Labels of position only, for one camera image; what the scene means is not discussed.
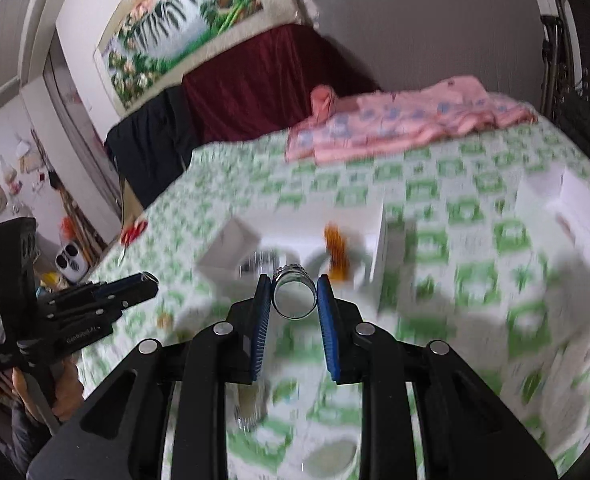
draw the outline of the metal screw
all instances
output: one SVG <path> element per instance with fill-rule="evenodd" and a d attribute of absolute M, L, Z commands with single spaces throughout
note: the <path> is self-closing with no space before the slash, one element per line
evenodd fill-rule
<path fill-rule="evenodd" d="M 431 352 L 437 355 L 446 355 L 448 354 L 449 350 L 451 349 L 444 341 L 432 341 L 429 345 Z"/>
<path fill-rule="evenodd" d="M 221 323 L 217 323 L 213 327 L 213 332 L 216 333 L 216 335 L 230 334 L 231 332 L 233 332 L 233 326 L 230 323 L 227 323 L 226 321 L 222 321 Z"/>
<path fill-rule="evenodd" d="M 151 282 L 159 283 L 159 280 L 148 271 L 143 272 L 141 275 L 141 281 L 143 282 L 144 280 L 150 280 Z"/>
<path fill-rule="evenodd" d="M 360 323 L 355 327 L 355 332 L 359 335 L 373 335 L 375 333 L 375 327 L 371 323 Z"/>
<path fill-rule="evenodd" d="M 140 354 L 152 354 L 158 347 L 157 341 L 154 339 L 144 339 L 139 345 L 137 346 L 137 350 L 139 350 Z"/>

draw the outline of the person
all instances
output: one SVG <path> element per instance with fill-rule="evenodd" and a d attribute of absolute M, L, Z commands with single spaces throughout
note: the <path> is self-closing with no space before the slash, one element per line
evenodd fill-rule
<path fill-rule="evenodd" d="M 61 422 L 69 420 L 84 402 L 84 386 L 79 381 L 77 366 L 71 358 L 65 359 L 63 365 L 63 373 L 55 384 L 56 401 L 52 406 Z M 28 395 L 24 374 L 18 368 L 12 370 L 12 385 L 19 396 L 12 406 L 12 444 L 0 444 L 0 450 L 20 476 L 13 476 L 13 472 L 8 471 L 9 463 L 0 456 L 0 479 L 25 478 L 30 462 L 50 439 L 46 425 L 38 422 L 37 408 Z"/>

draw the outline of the black handle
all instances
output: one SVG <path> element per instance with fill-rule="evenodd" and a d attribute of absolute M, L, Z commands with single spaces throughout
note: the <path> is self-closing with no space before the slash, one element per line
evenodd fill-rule
<path fill-rule="evenodd" d="M 427 377 L 414 384 L 427 478 L 557 478 L 545 451 L 452 348 L 432 341 L 423 353 Z"/>
<path fill-rule="evenodd" d="M 225 383 L 218 377 L 217 358 L 221 347 L 236 338 L 235 332 L 216 335 L 209 327 L 191 341 L 182 377 L 171 480 L 228 479 Z"/>
<path fill-rule="evenodd" d="M 55 404 L 55 378 L 47 366 L 25 367 L 22 370 L 30 400 L 35 405 L 39 422 L 46 424 L 50 434 L 54 435 L 61 426 L 53 414 L 51 406 Z"/>
<path fill-rule="evenodd" d="M 415 447 L 406 396 L 403 351 L 385 330 L 355 332 L 355 343 L 369 352 L 361 414 L 360 480 L 415 479 Z"/>
<path fill-rule="evenodd" d="M 140 342 L 46 443 L 27 477 L 160 478 L 169 399 L 186 346 Z"/>

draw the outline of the bed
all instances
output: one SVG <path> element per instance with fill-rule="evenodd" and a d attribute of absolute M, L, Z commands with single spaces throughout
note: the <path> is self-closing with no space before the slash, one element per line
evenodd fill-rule
<path fill-rule="evenodd" d="M 383 192 L 389 247 L 373 321 L 408 342 L 444 338 L 452 344 L 529 428 L 558 472 L 566 472 L 590 442 L 590 361 L 573 371 L 571 414 L 547 420 L 542 389 L 552 357 L 567 342 L 537 336 L 515 346 L 509 320 L 533 311 L 537 291 L 559 286 L 554 277 L 560 269 L 516 221 L 514 205 L 520 179 L 545 171 L 552 161 L 566 164 L 590 187 L 586 155 L 544 119 L 387 158 L 320 167 L 308 160 L 285 163 L 284 144 L 280 132 L 196 150 L 187 172 L 145 212 L 149 228 L 123 262 L 119 248 L 108 254 L 93 280 L 147 270 L 160 280 L 160 292 L 127 310 L 113 335 L 84 349 L 85 395 L 141 339 L 172 344 L 225 316 L 230 301 L 214 295 L 194 264 L 230 214 L 316 202 L 341 208 Z M 507 253 L 498 246 L 504 229 L 518 232 Z M 328 380 L 316 315 L 278 320 L 269 334 L 267 417 L 254 433 L 229 432 L 230 478 L 307 478 L 302 460 L 323 442 L 360 440 L 360 392 Z M 587 341 L 590 336 L 580 337 L 578 344 L 587 344 L 588 352 Z M 507 352 L 507 345 L 513 349 Z M 176 405 L 172 410 L 171 421 Z M 171 422 L 169 437 L 172 432 Z M 164 478 L 171 443 L 167 438 Z M 337 478 L 357 478 L 357 461 Z M 419 468 L 423 475 L 421 463 Z"/>

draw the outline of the person's hand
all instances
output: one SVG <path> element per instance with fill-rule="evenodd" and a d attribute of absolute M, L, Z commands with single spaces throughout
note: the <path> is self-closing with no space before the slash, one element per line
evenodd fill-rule
<path fill-rule="evenodd" d="M 63 361 L 64 372 L 55 384 L 55 404 L 52 406 L 53 414 L 59 420 L 69 420 L 73 413 L 84 402 L 84 385 L 79 382 L 77 375 L 77 366 L 69 359 Z M 35 420 L 40 420 L 37 407 L 28 395 L 28 388 L 26 386 L 26 379 L 19 368 L 12 369 L 12 385 L 24 402 L 26 410 L 32 415 Z"/>

